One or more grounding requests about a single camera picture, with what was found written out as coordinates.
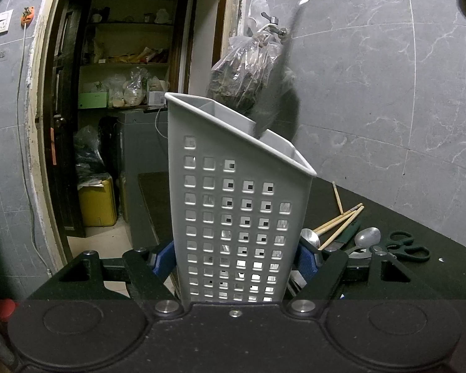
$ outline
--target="green box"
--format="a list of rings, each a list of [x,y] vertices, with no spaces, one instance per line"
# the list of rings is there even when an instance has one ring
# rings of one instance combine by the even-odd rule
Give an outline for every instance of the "green box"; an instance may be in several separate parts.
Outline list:
[[[106,108],[107,92],[86,92],[78,98],[78,109]]]

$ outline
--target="dark table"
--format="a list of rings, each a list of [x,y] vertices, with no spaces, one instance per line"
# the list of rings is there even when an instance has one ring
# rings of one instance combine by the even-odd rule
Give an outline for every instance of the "dark table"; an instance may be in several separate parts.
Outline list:
[[[139,184],[156,237],[160,241],[172,238],[167,173],[139,175]],[[395,230],[413,234],[415,244],[426,246],[431,258],[426,263],[404,261],[419,278],[445,299],[455,300],[453,305],[463,320],[463,336],[451,362],[459,372],[466,372],[466,247],[435,231],[343,188],[338,189],[342,206],[347,210],[358,203],[364,204],[359,215],[361,229],[378,227],[382,236]],[[315,178],[309,196],[304,227],[314,229],[339,214],[331,183]],[[321,237],[324,242],[333,231]]]

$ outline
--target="gray tile wall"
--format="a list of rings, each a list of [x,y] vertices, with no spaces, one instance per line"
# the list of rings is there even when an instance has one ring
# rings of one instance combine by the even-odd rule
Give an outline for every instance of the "gray tile wall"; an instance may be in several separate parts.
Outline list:
[[[268,0],[284,26],[296,2]],[[274,129],[320,177],[466,246],[463,4],[311,0],[294,30],[292,115]]]
[[[24,147],[25,76],[36,24],[34,21],[26,32],[25,65],[20,75],[23,29],[19,19],[26,6],[34,6],[38,13],[41,1],[0,0],[0,12],[14,10],[8,33],[0,36],[0,298],[23,299],[47,279],[31,243],[31,218],[19,150],[19,138]],[[20,76],[18,123],[16,94]],[[37,221],[35,236],[40,252],[50,263]]]

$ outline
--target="orange plug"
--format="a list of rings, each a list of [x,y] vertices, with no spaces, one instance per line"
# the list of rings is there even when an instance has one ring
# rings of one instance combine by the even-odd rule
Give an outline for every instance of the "orange plug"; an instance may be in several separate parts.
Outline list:
[[[33,17],[35,16],[35,7],[24,7],[24,12],[21,17],[21,25],[23,27],[31,24]]]

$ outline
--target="yellow box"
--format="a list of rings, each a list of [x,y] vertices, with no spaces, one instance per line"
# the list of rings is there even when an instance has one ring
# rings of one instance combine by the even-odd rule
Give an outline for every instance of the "yellow box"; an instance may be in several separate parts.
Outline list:
[[[113,226],[117,221],[112,178],[103,186],[83,186],[78,190],[81,215],[85,227]]]

